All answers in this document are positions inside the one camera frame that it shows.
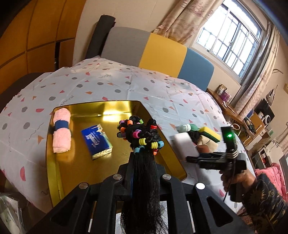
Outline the patterned sleeve forearm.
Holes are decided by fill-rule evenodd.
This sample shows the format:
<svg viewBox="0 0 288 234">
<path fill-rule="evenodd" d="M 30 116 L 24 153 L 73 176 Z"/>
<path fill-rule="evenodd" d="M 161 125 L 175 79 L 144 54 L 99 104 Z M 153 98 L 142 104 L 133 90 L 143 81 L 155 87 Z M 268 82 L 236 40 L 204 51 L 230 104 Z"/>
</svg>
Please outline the patterned sleeve forearm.
<svg viewBox="0 0 288 234">
<path fill-rule="evenodd" d="M 257 176 L 243 205 L 257 233 L 287 233 L 287 202 L 266 174 Z"/>
</svg>

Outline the person right hand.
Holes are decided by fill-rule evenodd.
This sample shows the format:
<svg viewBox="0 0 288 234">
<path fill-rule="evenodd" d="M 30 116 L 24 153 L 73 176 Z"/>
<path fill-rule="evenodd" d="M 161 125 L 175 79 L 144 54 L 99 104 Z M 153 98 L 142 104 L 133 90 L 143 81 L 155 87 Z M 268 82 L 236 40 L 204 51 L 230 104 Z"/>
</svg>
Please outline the person right hand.
<svg viewBox="0 0 288 234">
<path fill-rule="evenodd" d="M 227 192 L 229 185 L 241 184 L 244 188 L 244 193 L 248 192 L 252 186 L 257 183 L 256 177 L 251 173 L 250 170 L 245 170 L 240 174 L 230 177 L 228 172 L 219 171 L 221 174 L 221 181 L 223 182 L 224 190 Z"/>
</svg>

